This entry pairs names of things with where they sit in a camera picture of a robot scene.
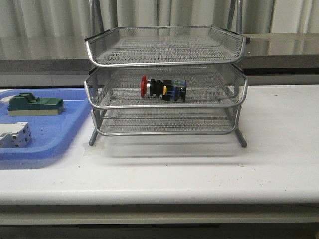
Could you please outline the red emergency stop button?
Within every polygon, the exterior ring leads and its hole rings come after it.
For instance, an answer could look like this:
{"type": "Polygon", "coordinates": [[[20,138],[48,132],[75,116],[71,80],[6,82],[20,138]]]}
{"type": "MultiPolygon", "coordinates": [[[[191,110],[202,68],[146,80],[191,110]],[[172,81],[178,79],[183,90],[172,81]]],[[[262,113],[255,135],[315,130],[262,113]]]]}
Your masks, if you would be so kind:
{"type": "Polygon", "coordinates": [[[180,78],[163,81],[153,78],[148,80],[147,76],[143,75],[140,82],[140,95],[142,98],[155,95],[156,97],[161,96],[161,99],[165,101],[182,100],[185,102],[186,89],[187,81],[180,78]]]}

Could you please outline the silver mesh tray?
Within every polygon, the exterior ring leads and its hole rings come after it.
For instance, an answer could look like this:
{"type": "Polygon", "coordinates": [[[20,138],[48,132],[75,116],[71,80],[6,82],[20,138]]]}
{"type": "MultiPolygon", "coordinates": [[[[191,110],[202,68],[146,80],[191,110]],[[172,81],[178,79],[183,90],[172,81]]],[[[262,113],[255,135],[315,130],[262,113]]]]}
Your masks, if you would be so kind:
{"type": "Polygon", "coordinates": [[[236,130],[240,107],[92,109],[96,131],[104,136],[216,135],[236,130]]]}
{"type": "Polygon", "coordinates": [[[85,39],[97,67],[234,63],[245,45],[243,35],[209,25],[116,27],[85,39]]]}
{"type": "Polygon", "coordinates": [[[97,109],[236,107],[245,100],[248,79],[233,64],[96,68],[84,87],[90,104],[97,109]],[[155,80],[186,80],[185,100],[141,97],[143,75],[155,80]]]}

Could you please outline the silver mesh bottom tray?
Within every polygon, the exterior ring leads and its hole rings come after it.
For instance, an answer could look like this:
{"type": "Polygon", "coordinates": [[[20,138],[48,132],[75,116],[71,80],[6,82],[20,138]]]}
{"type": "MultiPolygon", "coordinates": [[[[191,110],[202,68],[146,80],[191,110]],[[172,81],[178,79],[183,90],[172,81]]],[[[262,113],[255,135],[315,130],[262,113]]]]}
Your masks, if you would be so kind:
{"type": "Polygon", "coordinates": [[[96,131],[104,136],[216,135],[236,130],[240,107],[92,109],[96,131]]]}

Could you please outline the silver mesh top tray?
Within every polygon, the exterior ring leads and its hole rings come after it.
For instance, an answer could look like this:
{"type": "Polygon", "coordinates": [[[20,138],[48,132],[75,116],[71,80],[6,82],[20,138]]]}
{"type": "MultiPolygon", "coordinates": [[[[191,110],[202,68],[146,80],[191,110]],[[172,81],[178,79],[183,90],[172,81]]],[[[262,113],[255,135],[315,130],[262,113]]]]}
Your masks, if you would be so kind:
{"type": "Polygon", "coordinates": [[[116,27],[85,39],[97,67],[234,63],[245,45],[243,35],[209,25],[116,27]]]}

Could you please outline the blue plastic tray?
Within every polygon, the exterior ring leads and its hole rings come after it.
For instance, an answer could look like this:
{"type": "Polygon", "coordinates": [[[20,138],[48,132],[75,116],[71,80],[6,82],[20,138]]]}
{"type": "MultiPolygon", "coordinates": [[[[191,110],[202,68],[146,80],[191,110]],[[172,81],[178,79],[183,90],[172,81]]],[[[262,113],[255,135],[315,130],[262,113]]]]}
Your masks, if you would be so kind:
{"type": "Polygon", "coordinates": [[[24,169],[47,166],[69,147],[87,118],[91,105],[83,88],[14,89],[1,92],[0,97],[19,93],[33,93],[40,98],[62,98],[64,110],[59,115],[11,117],[7,113],[7,105],[1,103],[1,123],[27,122],[31,142],[23,148],[2,148],[0,167],[24,169]]]}

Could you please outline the white circuit breaker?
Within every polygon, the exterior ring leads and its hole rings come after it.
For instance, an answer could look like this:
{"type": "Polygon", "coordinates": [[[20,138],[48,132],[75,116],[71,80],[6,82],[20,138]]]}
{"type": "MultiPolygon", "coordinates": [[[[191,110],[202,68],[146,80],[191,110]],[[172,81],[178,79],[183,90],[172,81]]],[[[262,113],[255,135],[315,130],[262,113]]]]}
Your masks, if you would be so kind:
{"type": "Polygon", "coordinates": [[[1,123],[0,147],[22,148],[31,142],[31,131],[27,122],[1,123]]]}

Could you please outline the green electrical switch block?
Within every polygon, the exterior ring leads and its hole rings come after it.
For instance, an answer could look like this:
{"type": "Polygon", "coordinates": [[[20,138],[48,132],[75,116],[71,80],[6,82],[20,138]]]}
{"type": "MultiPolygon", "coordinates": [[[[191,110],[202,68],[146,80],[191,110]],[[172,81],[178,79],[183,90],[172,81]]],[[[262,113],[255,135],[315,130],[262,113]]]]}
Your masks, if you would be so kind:
{"type": "Polygon", "coordinates": [[[58,115],[64,110],[62,98],[40,98],[33,93],[19,93],[9,100],[10,116],[58,115]]]}

